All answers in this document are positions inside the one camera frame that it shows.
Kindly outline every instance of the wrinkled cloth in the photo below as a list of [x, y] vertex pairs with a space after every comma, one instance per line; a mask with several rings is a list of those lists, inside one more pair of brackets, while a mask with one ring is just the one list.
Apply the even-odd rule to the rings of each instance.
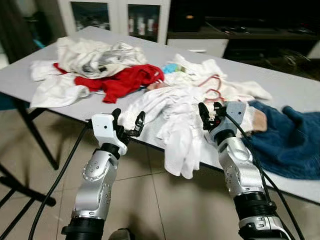
[[51, 75], [60, 75], [60, 71], [53, 66], [53, 64], [56, 62], [57, 60], [32, 61], [30, 65], [31, 79], [35, 82], [38, 82], [45, 80]]
[[219, 91], [225, 101], [248, 102], [255, 98], [271, 100], [272, 96], [255, 81], [226, 81], [227, 75], [222, 72], [216, 61], [209, 59], [201, 64], [188, 62], [176, 54], [171, 61], [181, 65], [183, 70], [164, 75], [164, 83], [169, 86], [193, 86]]
[[36, 89], [31, 108], [60, 108], [89, 95], [86, 86], [77, 86], [73, 73], [48, 76]]
[[258, 101], [249, 104], [267, 118], [267, 131], [250, 137], [262, 167], [287, 178], [319, 180], [320, 112], [285, 106], [281, 113]]
[[[141, 111], [145, 112], [145, 126], [158, 117], [164, 118], [166, 123], [156, 134], [164, 148], [164, 168], [175, 176], [191, 179], [202, 159], [199, 146], [206, 141], [198, 110], [198, 104], [205, 99], [204, 93], [204, 88], [193, 86], [168, 86], [148, 91], [120, 115], [118, 122], [131, 130]], [[254, 111], [250, 110], [244, 115], [252, 119], [252, 114]], [[249, 120], [241, 127], [246, 132], [253, 130]]]
[[105, 103], [116, 103], [118, 98], [135, 92], [140, 86], [148, 86], [157, 81], [163, 81], [164, 74], [156, 66], [145, 64], [128, 67], [121, 72], [100, 79], [76, 77], [76, 85], [87, 86], [91, 92], [102, 89], [105, 92]]
[[147, 63], [139, 47], [124, 42], [109, 45], [83, 38], [75, 42], [62, 37], [57, 40], [57, 53], [61, 69], [89, 79], [110, 77], [127, 67]]

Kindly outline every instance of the table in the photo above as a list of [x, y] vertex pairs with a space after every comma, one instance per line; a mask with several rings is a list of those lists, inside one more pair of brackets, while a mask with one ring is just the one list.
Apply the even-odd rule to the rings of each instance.
[[[228, 81], [256, 81], [269, 91], [273, 96], [273, 100], [266, 103], [270, 106], [281, 109], [285, 105], [290, 105], [301, 112], [320, 111], [320, 82], [314, 80], [172, 48], [95, 27], [87, 27], [74, 34], [72, 38], [75, 40], [87, 38], [108, 44], [122, 41], [132, 46], [140, 46], [147, 57], [148, 63], [158, 67], [163, 66], [177, 53], [193, 63], [215, 59], [222, 71], [228, 75]], [[55, 60], [57, 58], [56, 44], [52, 44], [9, 65], [0, 71], [0, 92], [30, 102], [40, 84], [40, 82], [33, 82], [30, 78], [30, 62], [33, 60]], [[84, 122], [96, 113], [111, 113], [115, 108], [120, 108], [124, 111], [130, 103], [142, 96], [143, 93], [143, 90], [131, 93], [118, 99], [116, 104], [103, 103], [104, 96], [92, 94], [89, 98], [81, 99], [72, 105], [49, 110]], [[145, 126], [137, 140], [149, 146], [160, 148], [161, 145], [155, 136], [162, 124], [164, 124], [164, 120], [157, 118], [154, 122]], [[200, 160], [202, 164], [221, 171], [222, 168], [218, 161], [217, 151], [211, 145], [208, 143], [203, 145], [200, 151], [202, 152]], [[283, 192], [320, 205], [320, 180], [289, 179], [272, 173], [269, 173], [269, 176]]]

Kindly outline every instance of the light blue item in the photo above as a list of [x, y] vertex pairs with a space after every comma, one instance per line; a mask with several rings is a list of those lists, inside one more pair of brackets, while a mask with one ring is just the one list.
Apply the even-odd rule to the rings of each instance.
[[178, 64], [176, 64], [176, 63], [168, 63], [167, 65], [165, 65], [162, 68], [162, 71], [163, 71], [164, 74], [171, 74], [171, 73], [174, 73], [177, 68], [178, 68]]

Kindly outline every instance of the beige floor tile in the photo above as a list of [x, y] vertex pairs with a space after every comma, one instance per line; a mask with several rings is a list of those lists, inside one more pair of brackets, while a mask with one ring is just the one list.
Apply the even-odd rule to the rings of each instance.
[[53, 113], [50, 111], [44, 111], [38, 117], [34, 119], [34, 124], [37, 127], [47, 127], [47, 126], [71, 126], [76, 121], [71, 118]]
[[224, 175], [201, 167], [191, 180], [154, 174], [167, 240], [240, 240], [238, 216]]
[[[54, 192], [52, 195], [57, 204], [54, 207], [46, 206], [39, 219], [34, 234], [34, 240], [55, 240], [57, 236], [58, 218], [62, 192]], [[0, 209], [0, 233], [2, 233], [10, 222], [16, 217], [24, 205], [29, 201], [28, 197], [15, 198], [9, 200]], [[6, 240], [26, 240], [28, 239], [30, 228], [37, 214], [40, 203], [35, 202], [9, 233]]]
[[[25, 128], [2, 131], [0, 161], [22, 184], [46, 193], [69, 154], [71, 130], [59, 126], [44, 127], [39, 131], [54, 159], [60, 163], [59, 170], [52, 168], [34, 137]], [[63, 182], [62, 179], [56, 191], [63, 189]], [[7, 192], [5, 189], [0, 186], [2, 195]]]
[[[73, 142], [76, 141], [80, 129], [74, 131]], [[77, 151], [68, 167], [64, 189], [74, 189], [80, 187], [82, 183], [82, 169], [85, 164], [90, 160], [92, 154], [96, 148], [98, 148], [98, 141], [93, 135], [92, 130], [88, 130], [85, 137], [80, 142]], [[125, 156], [121, 156], [119, 159], [119, 168], [117, 171], [117, 180], [127, 179], [132, 177], [138, 177], [150, 174], [150, 166], [148, 162], [146, 146], [130, 142], [128, 145], [128, 151]]]
[[[63, 192], [59, 217], [59, 230], [70, 222], [77, 190]], [[159, 209], [152, 176], [142, 176], [116, 181], [112, 188], [111, 205], [104, 226], [104, 240], [119, 228], [130, 228], [137, 240], [163, 240]]]
[[164, 173], [165, 170], [165, 152], [147, 146], [148, 157], [150, 161], [151, 172], [153, 174]]
[[16, 109], [2, 111], [2, 117], [0, 118], [1, 130], [24, 129], [26, 127], [25, 122]]
[[[271, 198], [277, 205], [277, 212], [281, 219], [290, 229], [295, 239], [299, 239], [296, 234], [294, 225], [290, 221], [290, 217], [283, 207], [278, 195], [275, 191], [270, 192]], [[320, 206], [284, 195], [294, 217], [299, 224], [299, 227], [306, 240], [318, 240], [320, 239]]]

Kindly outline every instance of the red clothing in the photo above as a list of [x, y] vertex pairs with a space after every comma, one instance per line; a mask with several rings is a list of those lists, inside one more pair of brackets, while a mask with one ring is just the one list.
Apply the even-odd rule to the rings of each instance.
[[68, 72], [59, 67], [59, 64], [56, 62], [53, 66], [58, 69], [62, 74], [67, 74]]
[[93, 92], [103, 89], [106, 93], [103, 101], [114, 104], [118, 98], [138, 90], [141, 85], [148, 86], [158, 80], [165, 80], [162, 70], [156, 66], [146, 64], [128, 67], [113, 76], [100, 79], [88, 79], [78, 76], [74, 82], [76, 85], [87, 86]]

